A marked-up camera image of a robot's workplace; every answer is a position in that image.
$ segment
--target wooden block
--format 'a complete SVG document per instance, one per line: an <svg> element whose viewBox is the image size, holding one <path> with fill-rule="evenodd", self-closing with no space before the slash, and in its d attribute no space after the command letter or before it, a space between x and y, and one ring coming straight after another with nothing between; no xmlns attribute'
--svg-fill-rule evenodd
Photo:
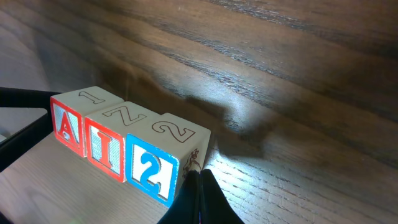
<svg viewBox="0 0 398 224"><path fill-rule="evenodd" d="M85 117L87 158L96 167L124 182L125 140L137 125L160 116L131 102L99 110Z"/></svg>
<svg viewBox="0 0 398 224"><path fill-rule="evenodd" d="M123 101L97 86L52 96L50 104L55 137L79 156L85 157L83 118Z"/></svg>
<svg viewBox="0 0 398 224"><path fill-rule="evenodd" d="M126 178L171 206L190 170L203 167L210 130L172 114L137 125L126 138Z"/></svg>

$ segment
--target red frame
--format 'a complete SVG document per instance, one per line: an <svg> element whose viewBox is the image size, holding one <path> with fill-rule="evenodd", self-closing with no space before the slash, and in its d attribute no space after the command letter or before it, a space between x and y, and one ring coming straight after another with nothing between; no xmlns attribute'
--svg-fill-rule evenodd
<svg viewBox="0 0 398 224"><path fill-rule="evenodd" d="M98 128L98 130L102 131L103 133L107 134L108 136L111 136L112 138L117 139L120 142L120 174L118 175L117 173L115 173L113 170L107 168L105 165L103 165L102 163L98 162L97 160L95 160L93 158L93 153L91 150L91 136L90 136L90 126L93 126L95 128ZM119 182L124 182L124 139L123 137L118 134L115 133L114 131L105 128L104 126L98 124L97 122L89 119L89 118L85 118L85 133L86 133L86 149L87 149L87 159L94 164L96 167L100 168L103 172L105 172L106 174L110 175L111 177L113 177L114 179L116 179Z"/></svg>
<svg viewBox="0 0 398 224"><path fill-rule="evenodd" d="M65 111L67 111L77 117L78 125L79 125L79 127L78 127L78 129L79 129L79 145L78 145L78 147L76 147L74 144L70 144L66 139L63 138L63 136L61 136L57 133L57 127L55 124L54 106L53 106L54 104L56 104L57 106L61 107ZM60 101L58 101L52 97L50 98L50 106L51 106L52 125L54 128L55 138L57 138L58 141L60 141L64 145L66 145L68 148L70 148L73 152L77 153L79 156L86 157L85 148L84 148L84 137L83 137L83 122L81 120L81 114L77 113L69 106L64 105L63 103L61 103Z"/></svg>

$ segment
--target wooden surface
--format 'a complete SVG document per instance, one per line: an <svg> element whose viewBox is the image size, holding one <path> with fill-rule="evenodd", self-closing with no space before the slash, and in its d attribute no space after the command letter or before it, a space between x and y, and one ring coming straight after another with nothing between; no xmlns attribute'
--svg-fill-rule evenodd
<svg viewBox="0 0 398 224"><path fill-rule="evenodd" d="M393 0L0 0L0 85L98 85L212 130L205 168L246 223L397 223L397 12ZM16 223L155 223L166 210L52 134L0 175Z"/></svg>

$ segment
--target alphabet block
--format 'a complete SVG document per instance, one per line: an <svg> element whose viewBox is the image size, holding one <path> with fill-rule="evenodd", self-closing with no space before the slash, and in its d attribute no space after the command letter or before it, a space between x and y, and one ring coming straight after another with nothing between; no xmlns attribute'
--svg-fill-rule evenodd
<svg viewBox="0 0 398 224"><path fill-rule="evenodd" d="M79 156L85 157L83 118L123 101L97 86L52 96L50 105L55 137Z"/></svg>
<svg viewBox="0 0 398 224"><path fill-rule="evenodd" d="M136 127L126 138L126 178L171 206L190 170L200 171L210 130L166 113Z"/></svg>
<svg viewBox="0 0 398 224"><path fill-rule="evenodd" d="M137 134L137 125L159 114L131 102L124 102L85 117L87 158L103 172L124 182L125 140Z"/></svg>

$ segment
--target dark wood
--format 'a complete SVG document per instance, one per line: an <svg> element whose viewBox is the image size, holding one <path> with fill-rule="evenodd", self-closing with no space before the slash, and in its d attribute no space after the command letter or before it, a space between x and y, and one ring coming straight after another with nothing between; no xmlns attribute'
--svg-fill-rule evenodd
<svg viewBox="0 0 398 224"><path fill-rule="evenodd" d="M0 0L0 85L98 85L211 129L204 168L245 222L396 223L397 12L393 0ZM166 211L53 136L0 184L16 222ZM32 192L64 216L38 212Z"/></svg>

